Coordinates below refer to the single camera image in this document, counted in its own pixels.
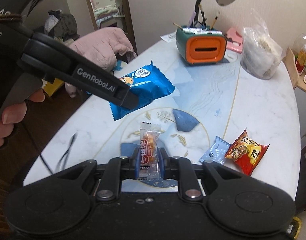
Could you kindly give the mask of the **person left hand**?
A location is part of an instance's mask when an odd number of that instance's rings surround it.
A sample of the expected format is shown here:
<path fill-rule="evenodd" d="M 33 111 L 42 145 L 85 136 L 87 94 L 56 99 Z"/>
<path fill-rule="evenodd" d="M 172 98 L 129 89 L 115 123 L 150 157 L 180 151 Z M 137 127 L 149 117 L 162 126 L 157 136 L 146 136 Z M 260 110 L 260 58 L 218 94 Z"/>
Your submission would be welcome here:
<path fill-rule="evenodd" d="M 27 111 L 26 102 L 6 107 L 0 119 L 0 147 L 4 144 L 4 139 L 11 135 L 14 125 L 21 122 Z"/>

